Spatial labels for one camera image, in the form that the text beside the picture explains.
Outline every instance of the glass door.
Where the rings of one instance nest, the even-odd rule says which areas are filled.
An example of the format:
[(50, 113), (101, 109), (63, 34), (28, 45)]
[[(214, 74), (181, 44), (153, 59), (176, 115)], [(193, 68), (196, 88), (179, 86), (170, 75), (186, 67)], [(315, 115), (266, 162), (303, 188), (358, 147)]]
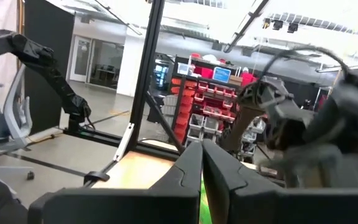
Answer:
[(91, 39), (75, 36), (70, 80), (85, 82), (91, 53)]

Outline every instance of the glass panel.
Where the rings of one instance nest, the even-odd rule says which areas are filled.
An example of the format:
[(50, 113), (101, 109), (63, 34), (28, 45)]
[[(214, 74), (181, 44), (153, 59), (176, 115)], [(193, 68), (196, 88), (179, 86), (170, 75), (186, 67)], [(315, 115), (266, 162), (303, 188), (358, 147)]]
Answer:
[(88, 41), (79, 40), (77, 49), (77, 58), (75, 60), (74, 73), (76, 75), (86, 75), (88, 67), (88, 59), (90, 56), (90, 43)]
[(89, 82), (117, 88), (124, 46), (95, 40)]

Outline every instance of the concrete floor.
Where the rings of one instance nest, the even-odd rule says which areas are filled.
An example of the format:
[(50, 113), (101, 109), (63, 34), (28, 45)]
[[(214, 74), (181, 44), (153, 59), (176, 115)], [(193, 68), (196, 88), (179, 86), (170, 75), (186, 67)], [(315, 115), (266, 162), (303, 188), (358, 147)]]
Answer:
[[(70, 85), (77, 94), (88, 101), (92, 109), (90, 118), (96, 123), (97, 130), (123, 135), (129, 122), (133, 98), (83, 83), (71, 82)], [(146, 120), (148, 110), (146, 106), (139, 139), (167, 139), (159, 124)], [(62, 114), (60, 128), (66, 127), (67, 124), (68, 116)], [(31, 145), (28, 149), (19, 149), (10, 156), (0, 156), (0, 166), (34, 168), (34, 180), (26, 180), (26, 174), (0, 175), (0, 178), (17, 192), (17, 196), (26, 207), (46, 192), (81, 186), (83, 176), (89, 171), (101, 170), (112, 160), (116, 151), (115, 147), (64, 134)], [(261, 153), (255, 156), (257, 160), (263, 158)]]

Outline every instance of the office chair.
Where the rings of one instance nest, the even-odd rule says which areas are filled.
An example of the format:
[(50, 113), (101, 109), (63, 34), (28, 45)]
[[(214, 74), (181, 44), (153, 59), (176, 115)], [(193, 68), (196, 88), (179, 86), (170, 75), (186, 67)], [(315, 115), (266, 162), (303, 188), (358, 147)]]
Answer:
[[(18, 102), (17, 90), (24, 74), (25, 65), (22, 65), (13, 80), (4, 104), (3, 112), (0, 109), (0, 154), (23, 148), (27, 145), (26, 137), (30, 134), (32, 120), (30, 117), (29, 97), (22, 103)], [(27, 179), (33, 179), (32, 167), (2, 167), (0, 172), (25, 173)]]

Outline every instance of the wooden tabletop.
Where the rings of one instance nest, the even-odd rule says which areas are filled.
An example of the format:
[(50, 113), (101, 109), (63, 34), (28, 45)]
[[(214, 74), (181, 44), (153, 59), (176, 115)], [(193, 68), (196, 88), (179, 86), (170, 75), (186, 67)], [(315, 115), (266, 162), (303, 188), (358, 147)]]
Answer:
[[(177, 150), (175, 146), (156, 140), (143, 142)], [(107, 182), (99, 181), (92, 188), (148, 189), (166, 174), (173, 164), (172, 161), (130, 151), (107, 172), (110, 176)], [(250, 169), (256, 169), (253, 164), (243, 164)]]

